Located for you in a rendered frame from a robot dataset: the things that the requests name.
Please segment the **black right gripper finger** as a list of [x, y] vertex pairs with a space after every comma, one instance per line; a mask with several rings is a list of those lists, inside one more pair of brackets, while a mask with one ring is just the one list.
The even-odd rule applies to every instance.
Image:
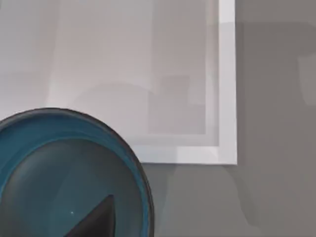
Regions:
[[115, 199], [104, 198], [64, 237], [115, 237]]

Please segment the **blue bowl with dark rim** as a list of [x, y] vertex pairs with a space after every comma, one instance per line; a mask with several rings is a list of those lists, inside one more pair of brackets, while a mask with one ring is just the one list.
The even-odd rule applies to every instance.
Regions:
[[0, 237], [64, 237], [108, 195], [115, 237], [155, 237], [145, 171], [105, 123], [60, 108], [0, 121]]

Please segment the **white sink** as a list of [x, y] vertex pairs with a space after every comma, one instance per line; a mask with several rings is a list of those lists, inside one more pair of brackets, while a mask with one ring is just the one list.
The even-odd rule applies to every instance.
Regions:
[[0, 0], [0, 119], [89, 114], [147, 163], [237, 164], [237, 0]]

